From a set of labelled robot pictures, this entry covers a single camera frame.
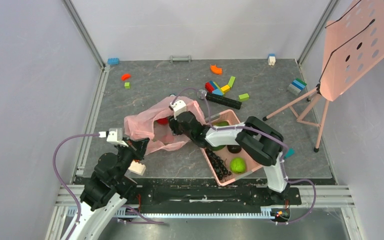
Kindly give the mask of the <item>pink plastic bag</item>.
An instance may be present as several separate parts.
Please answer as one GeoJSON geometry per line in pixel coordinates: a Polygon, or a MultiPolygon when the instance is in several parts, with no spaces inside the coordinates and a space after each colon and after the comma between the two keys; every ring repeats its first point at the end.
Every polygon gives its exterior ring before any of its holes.
{"type": "Polygon", "coordinates": [[[150,139],[145,152],[146,155],[161,150],[176,151],[190,141],[184,134],[173,135],[168,124],[156,123],[157,120],[174,114],[169,108],[174,99],[174,96],[167,96],[147,110],[124,118],[124,132],[127,136],[133,140],[150,139]]]}

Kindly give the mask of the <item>light green fake round fruit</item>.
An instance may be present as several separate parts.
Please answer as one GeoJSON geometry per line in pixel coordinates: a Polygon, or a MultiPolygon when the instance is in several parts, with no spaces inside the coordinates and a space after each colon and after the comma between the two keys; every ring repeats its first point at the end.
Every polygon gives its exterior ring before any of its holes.
{"type": "Polygon", "coordinates": [[[243,174],[247,171],[247,164],[243,158],[235,157],[230,161],[229,168],[234,174],[243,174]]]}

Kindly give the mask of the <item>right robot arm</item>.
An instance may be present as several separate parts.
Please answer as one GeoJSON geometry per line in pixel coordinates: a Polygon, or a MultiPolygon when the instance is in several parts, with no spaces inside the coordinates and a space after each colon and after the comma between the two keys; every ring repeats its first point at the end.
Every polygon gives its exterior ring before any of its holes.
{"type": "Polygon", "coordinates": [[[187,136],[200,148],[239,146],[250,158],[264,168],[269,188],[269,199],[282,204],[289,198],[289,187],[281,160],[289,151],[281,133],[262,120],[250,116],[245,122],[229,126],[200,123],[190,111],[168,117],[168,125],[175,136],[187,136]]]}

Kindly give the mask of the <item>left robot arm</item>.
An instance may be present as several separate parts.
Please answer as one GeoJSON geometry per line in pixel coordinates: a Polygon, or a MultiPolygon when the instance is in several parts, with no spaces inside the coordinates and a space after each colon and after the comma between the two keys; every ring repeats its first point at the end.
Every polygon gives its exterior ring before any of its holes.
{"type": "Polygon", "coordinates": [[[105,153],[95,166],[89,181],[85,183],[80,197],[72,191],[77,212],[67,230],[64,240],[97,240],[116,211],[123,204],[131,204],[137,198],[137,183],[125,174],[128,169],[145,171],[140,163],[144,158],[149,138],[132,140],[117,137],[113,131],[108,133],[106,141],[113,144],[117,153],[105,153]]]}

